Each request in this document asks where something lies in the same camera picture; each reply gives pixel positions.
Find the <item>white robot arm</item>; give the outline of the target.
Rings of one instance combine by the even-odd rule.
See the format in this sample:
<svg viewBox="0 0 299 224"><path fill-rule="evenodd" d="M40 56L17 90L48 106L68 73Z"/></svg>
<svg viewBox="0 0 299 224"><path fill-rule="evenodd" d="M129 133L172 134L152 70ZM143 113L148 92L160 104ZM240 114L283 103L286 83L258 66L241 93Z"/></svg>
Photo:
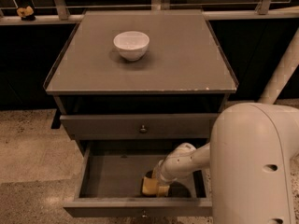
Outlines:
<svg viewBox="0 0 299 224"><path fill-rule="evenodd" d="M299 110L244 103L216 119L209 143L184 143L156 168L170 184L209 167L214 224L296 224L290 159L299 152Z"/></svg>

